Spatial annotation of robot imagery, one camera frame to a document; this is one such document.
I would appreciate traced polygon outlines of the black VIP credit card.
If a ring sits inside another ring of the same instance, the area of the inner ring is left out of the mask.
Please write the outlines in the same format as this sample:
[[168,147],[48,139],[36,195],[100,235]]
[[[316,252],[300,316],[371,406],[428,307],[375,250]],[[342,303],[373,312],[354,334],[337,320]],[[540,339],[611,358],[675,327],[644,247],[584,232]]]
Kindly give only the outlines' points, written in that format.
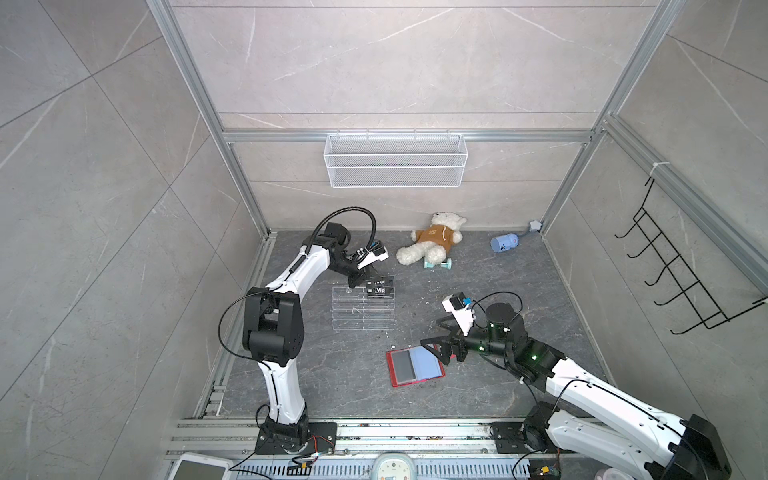
[[366,289],[368,298],[393,299],[395,291],[393,287],[371,287]]

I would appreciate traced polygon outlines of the clear acrylic organizer tray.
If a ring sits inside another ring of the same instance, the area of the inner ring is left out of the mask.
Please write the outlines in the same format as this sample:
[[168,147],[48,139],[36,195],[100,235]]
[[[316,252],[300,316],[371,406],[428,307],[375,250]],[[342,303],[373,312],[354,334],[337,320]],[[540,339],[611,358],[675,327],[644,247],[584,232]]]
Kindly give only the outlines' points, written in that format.
[[334,286],[331,290],[332,327],[345,331],[391,331],[396,325],[396,298],[368,298],[366,286]]

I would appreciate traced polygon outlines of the red leather card holder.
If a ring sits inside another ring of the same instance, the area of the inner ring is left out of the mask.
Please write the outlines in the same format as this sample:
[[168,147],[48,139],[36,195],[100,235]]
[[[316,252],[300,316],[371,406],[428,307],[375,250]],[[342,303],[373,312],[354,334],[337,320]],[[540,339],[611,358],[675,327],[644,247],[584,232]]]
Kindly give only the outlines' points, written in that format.
[[[413,382],[408,384],[395,385],[393,374],[392,374],[392,367],[390,363],[390,355],[392,352],[400,351],[400,350],[410,351],[416,379]],[[386,353],[387,366],[389,370],[389,376],[390,376],[392,387],[399,388],[403,386],[409,386],[413,384],[422,383],[425,381],[443,378],[445,376],[445,369],[443,364],[432,353],[430,353],[427,349],[423,348],[422,346],[410,347],[410,348],[405,348],[400,350],[391,350]]]

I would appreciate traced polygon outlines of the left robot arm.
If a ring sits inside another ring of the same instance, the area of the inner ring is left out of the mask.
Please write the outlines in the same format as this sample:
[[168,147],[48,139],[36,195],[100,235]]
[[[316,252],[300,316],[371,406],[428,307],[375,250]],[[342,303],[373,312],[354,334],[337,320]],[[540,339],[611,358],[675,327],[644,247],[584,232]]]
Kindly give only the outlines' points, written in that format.
[[[332,220],[344,213],[360,212],[371,222],[366,244],[347,251],[349,230]],[[389,257],[376,239],[374,214],[360,206],[336,210],[314,228],[302,242],[297,256],[265,287],[252,287],[232,302],[243,301],[243,357],[259,364],[269,398],[269,412],[260,426],[267,441],[288,453],[301,451],[310,438],[307,404],[301,394],[296,358],[303,346],[305,328],[301,301],[317,278],[327,270],[347,278],[350,288],[380,278],[376,262]]]

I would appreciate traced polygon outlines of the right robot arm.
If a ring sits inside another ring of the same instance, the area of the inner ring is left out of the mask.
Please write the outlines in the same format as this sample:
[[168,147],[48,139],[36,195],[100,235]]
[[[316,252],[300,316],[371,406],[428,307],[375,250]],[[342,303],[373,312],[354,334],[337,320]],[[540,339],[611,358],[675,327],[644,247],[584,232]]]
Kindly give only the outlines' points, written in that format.
[[696,414],[683,419],[589,373],[560,350],[531,337],[519,311],[508,303],[484,309],[478,325],[474,304],[450,299],[446,335],[424,339],[441,363],[462,362],[471,352],[554,396],[530,412],[521,436],[532,451],[549,447],[577,452],[634,479],[728,479],[732,474],[716,427]]

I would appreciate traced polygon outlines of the grey card in holder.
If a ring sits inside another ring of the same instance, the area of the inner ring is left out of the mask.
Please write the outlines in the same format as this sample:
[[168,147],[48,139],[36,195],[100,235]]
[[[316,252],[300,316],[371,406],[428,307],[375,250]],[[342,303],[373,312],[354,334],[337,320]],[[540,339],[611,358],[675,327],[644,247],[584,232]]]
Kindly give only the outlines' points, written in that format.
[[395,385],[408,384],[416,379],[409,350],[392,352],[390,363]]

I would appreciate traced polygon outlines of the white teddy bear orange shirt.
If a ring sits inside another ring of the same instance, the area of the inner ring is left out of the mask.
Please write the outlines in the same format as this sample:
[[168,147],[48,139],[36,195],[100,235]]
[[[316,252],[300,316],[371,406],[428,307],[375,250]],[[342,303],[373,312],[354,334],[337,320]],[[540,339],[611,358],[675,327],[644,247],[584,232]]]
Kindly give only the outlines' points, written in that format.
[[463,235],[461,227],[467,219],[451,212],[438,212],[432,215],[430,225],[424,230],[411,232],[412,244],[400,248],[396,260],[401,265],[411,265],[419,260],[438,265],[443,263],[451,248],[460,243]]

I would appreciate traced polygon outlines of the blue cylindrical cup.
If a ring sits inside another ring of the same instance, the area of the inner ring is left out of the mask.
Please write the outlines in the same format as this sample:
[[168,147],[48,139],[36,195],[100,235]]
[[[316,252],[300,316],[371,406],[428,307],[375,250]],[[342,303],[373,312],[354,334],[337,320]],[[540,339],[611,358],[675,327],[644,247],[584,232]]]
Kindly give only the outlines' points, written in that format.
[[495,253],[502,253],[515,249],[519,245],[519,236],[514,233],[494,237],[490,241],[490,247]]

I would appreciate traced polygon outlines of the white round timer device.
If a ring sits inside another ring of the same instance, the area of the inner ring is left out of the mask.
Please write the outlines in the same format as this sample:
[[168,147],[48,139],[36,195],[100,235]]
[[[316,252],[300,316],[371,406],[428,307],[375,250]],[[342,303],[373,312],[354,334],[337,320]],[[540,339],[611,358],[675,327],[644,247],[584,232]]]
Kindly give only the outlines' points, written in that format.
[[411,457],[399,452],[379,455],[370,470],[371,480],[416,480],[417,468]]

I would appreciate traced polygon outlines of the pink white round object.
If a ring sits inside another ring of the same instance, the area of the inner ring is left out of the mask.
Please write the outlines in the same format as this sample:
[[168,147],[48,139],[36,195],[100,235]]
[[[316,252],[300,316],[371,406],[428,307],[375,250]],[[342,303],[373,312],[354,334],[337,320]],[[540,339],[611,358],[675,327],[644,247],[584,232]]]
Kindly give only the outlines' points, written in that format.
[[600,480],[634,480],[634,478],[627,474],[626,472],[623,472],[616,468],[608,468],[602,471],[599,475],[596,476],[596,479]]

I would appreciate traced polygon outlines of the white tablet device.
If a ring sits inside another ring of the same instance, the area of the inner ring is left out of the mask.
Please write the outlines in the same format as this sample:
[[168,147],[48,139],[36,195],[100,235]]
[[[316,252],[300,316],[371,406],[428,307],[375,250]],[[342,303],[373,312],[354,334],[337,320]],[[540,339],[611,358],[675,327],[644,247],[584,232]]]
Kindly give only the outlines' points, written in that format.
[[184,453],[171,468],[170,480],[233,480],[238,473],[229,459]]

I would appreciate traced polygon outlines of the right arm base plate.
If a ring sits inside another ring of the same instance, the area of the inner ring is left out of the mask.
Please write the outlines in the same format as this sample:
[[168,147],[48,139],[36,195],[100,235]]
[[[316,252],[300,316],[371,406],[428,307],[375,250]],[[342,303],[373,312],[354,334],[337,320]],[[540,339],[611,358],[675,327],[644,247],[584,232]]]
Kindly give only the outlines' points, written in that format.
[[548,436],[547,427],[547,422],[497,421],[490,424],[489,433],[499,454],[555,454],[558,448]]

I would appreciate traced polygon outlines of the aluminium front rail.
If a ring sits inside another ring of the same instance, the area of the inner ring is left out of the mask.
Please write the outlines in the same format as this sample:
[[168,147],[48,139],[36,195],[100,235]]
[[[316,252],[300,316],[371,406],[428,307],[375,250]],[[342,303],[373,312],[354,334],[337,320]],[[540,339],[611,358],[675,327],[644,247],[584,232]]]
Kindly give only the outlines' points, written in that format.
[[[603,463],[616,459],[641,462],[666,462],[671,454],[665,439],[667,429],[648,417],[635,423],[635,432],[626,433],[598,420],[578,418],[564,411],[548,423],[548,436],[558,448],[555,454],[529,452],[499,454],[489,427],[497,421],[523,421],[519,418],[447,419],[320,419],[314,422],[338,424],[335,438],[337,456],[362,456],[402,452],[413,456],[507,456],[533,457],[576,454]],[[184,453],[208,454],[240,459],[255,453],[260,424],[246,418],[182,420],[172,428],[161,448],[167,458]]]

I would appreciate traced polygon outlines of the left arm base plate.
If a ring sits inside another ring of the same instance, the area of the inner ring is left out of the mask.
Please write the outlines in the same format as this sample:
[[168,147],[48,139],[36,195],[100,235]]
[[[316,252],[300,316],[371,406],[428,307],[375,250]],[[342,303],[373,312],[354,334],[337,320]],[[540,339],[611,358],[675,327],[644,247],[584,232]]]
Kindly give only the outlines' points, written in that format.
[[284,425],[267,419],[259,429],[255,445],[257,455],[289,454],[307,456],[332,453],[338,424],[335,422],[304,422]]

